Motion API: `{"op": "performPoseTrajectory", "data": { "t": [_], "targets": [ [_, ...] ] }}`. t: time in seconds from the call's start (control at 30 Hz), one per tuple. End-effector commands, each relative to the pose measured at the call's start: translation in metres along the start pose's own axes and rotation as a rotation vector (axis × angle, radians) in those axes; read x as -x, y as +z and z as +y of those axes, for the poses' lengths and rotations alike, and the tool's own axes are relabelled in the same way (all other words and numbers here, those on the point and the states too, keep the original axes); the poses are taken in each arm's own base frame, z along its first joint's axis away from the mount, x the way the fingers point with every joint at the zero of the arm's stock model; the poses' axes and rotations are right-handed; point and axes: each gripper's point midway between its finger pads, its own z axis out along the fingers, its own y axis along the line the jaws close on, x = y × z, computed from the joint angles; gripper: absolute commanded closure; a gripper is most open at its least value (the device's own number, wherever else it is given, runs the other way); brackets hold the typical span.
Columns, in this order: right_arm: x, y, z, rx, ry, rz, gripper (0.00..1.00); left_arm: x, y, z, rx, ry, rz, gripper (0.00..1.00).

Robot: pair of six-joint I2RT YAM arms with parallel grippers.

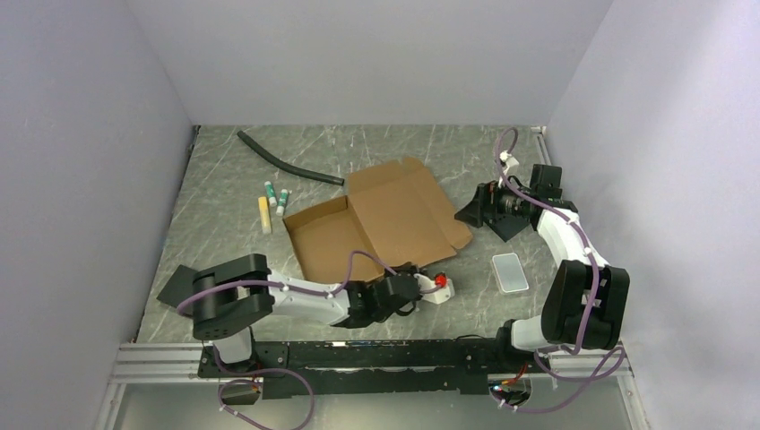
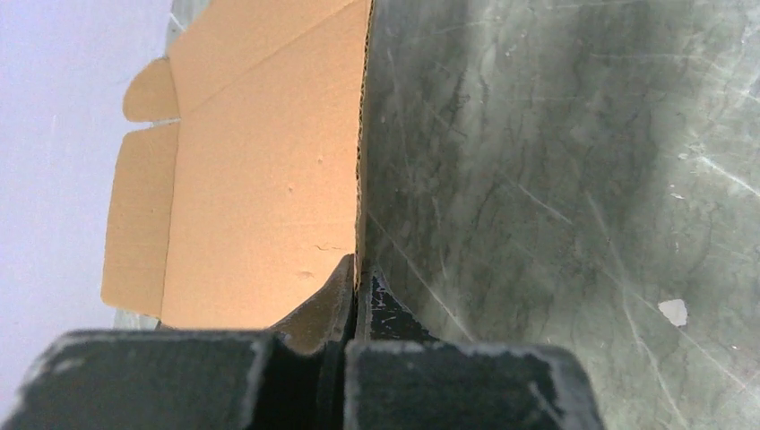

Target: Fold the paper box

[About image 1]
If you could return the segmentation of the brown cardboard box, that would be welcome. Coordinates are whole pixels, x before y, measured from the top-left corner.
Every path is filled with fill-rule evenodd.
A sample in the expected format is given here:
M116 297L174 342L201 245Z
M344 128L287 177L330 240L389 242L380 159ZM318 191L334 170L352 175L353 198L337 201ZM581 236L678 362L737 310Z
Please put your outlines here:
M318 283L382 276L380 263L428 266L453 257L471 240L432 172L405 157L349 175L344 195L283 220L303 277ZM364 251L378 258L351 257Z

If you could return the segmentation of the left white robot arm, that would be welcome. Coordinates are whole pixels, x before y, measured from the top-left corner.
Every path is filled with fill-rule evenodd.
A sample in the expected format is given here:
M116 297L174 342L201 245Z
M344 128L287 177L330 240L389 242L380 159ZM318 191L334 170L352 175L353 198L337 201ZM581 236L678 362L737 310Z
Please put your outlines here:
M305 318L327 326L363 329L404 314L422 298L427 274L416 265L384 266L382 276L324 284L284 276L265 255L251 254L199 271L190 297L176 309L193 320L193 335L209 341L236 376L256 367L253 326L269 315Z

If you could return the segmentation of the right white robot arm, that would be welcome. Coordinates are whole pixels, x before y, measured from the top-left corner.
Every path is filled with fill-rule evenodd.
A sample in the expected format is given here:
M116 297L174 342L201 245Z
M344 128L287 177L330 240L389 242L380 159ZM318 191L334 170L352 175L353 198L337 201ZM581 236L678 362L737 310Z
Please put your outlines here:
M575 205L562 197L561 176L559 167L536 164L528 185L515 176L504 184L480 183L454 215L471 227L489 227L503 241L532 227L557 266L540 315L505 324L506 340L493 351L497 366L506 372L524 365L529 351L611 350L618 344L629 274L611 266L594 249Z

